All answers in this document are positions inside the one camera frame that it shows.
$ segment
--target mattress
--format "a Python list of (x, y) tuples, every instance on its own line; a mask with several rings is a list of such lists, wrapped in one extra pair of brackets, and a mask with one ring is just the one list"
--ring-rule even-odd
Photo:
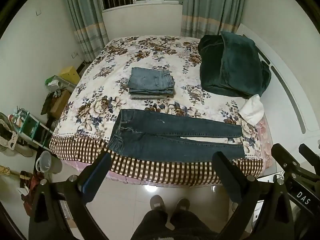
[[(112, 157), (107, 177), (134, 184), (189, 187), (219, 183), (211, 162), (154, 163), (121, 156), (108, 149), (111, 131), (121, 108), (158, 111), (205, 118), (242, 126), (241, 138), (188, 138), (243, 144), (245, 158), (233, 162), (258, 177), (271, 161), (271, 136), (265, 117), (251, 126), (238, 114), (245, 103), (204, 91), (200, 85), (199, 39), (140, 36), (112, 40), (91, 63), (72, 93), (53, 133), (50, 149), (68, 164), (82, 170), (101, 151)], [(169, 70), (175, 94), (163, 100), (131, 100), (127, 82), (132, 67)]]

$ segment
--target checkered fabric border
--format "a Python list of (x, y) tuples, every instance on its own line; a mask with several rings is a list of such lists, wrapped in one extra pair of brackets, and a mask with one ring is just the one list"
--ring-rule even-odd
[[(220, 183), (212, 169), (211, 162), (176, 163), (151, 162), (119, 155), (107, 148), (103, 140), (89, 137), (52, 136), (50, 149), (60, 159), (93, 163), (102, 150), (111, 154), (111, 171), (120, 175), (151, 181), (154, 183), (177, 185), (203, 185)], [(263, 160), (233, 160), (245, 175), (258, 177), (263, 168)]]

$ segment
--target blue-gray curtain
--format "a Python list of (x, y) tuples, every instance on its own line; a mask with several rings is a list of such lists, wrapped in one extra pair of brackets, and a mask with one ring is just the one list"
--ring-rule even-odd
[(244, 0), (183, 0), (181, 36), (202, 38), (220, 31), (236, 32)]
[(99, 0), (65, 0), (76, 39), (86, 62), (93, 61), (109, 42)]

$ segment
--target green blanket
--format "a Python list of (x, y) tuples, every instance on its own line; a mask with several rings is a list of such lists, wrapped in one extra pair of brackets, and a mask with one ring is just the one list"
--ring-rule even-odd
[(205, 35), (199, 42), (202, 89), (218, 95), (259, 96), (270, 83), (268, 65), (261, 62), (253, 40), (234, 33)]

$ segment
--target person's foot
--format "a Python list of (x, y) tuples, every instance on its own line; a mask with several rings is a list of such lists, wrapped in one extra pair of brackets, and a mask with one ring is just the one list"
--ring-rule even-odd
[(188, 211), (189, 207), (190, 207), (190, 201), (187, 198), (182, 198), (178, 201), (173, 213), (179, 212), (180, 210)]
[(163, 199), (159, 195), (154, 195), (150, 199), (150, 207), (151, 207), (151, 210), (161, 210), (165, 212), (165, 205), (164, 205)]

